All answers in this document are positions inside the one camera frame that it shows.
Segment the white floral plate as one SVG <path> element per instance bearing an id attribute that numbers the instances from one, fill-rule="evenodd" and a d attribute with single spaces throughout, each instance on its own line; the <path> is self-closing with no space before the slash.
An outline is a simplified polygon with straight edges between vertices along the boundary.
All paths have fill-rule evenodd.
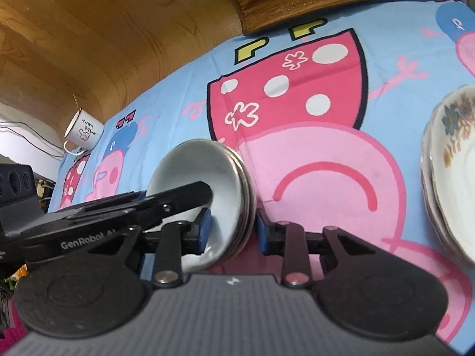
<path id="1" fill-rule="evenodd" d="M 435 229 L 465 264 L 474 265 L 474 86 L 438 104 L 424 129 L 423 197 Z"/>

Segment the Peppa Pig blue tablecloth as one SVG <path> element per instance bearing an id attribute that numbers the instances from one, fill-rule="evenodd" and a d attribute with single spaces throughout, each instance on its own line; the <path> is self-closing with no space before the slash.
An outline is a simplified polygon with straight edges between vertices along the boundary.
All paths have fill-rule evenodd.
<path id="1" fill-rule="evenodd" d="M 449 307 L 438 335 L 474 344 L 474 272 L 445 254 L 423 205 L 420 144 L 434 107 L 474 81 L 474 12 L 398 1 L 230 39 L 105 123 L 60 164 L 51 209 L 143 190 L 193 138 L 236 150 L 273 220 L 338 226 L 433 273 Z"/>

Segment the white bowl stack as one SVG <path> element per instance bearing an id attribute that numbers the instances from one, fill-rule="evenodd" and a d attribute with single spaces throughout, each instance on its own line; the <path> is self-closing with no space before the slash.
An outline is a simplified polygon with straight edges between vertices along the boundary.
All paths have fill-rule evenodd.
<path id="1" fill-rule="evenodd" d="M 250 238 L 256 197 L 242 159 L 219 142 L 192 139 L 174 147 L 159 163 L 148 195 L 202 181 L 213 198 L 211 230 L 201 255 L 183 255 L 185 273 L 200 272 L 234 259 Z"/>

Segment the white enamel mug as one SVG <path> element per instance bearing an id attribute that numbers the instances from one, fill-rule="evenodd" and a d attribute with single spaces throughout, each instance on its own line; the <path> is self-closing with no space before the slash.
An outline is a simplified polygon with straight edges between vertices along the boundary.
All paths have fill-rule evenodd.
<path id="1" fill-rule="evenodd" d="M 104 125 L 83 109 L 77 110 L 64 132 L 64 151 L 73 156 L 80 156 L 91 151 L 99 143 L 104 132 Z M 67 144 L 75 144 L 79 150 L 71 151 Z"/>

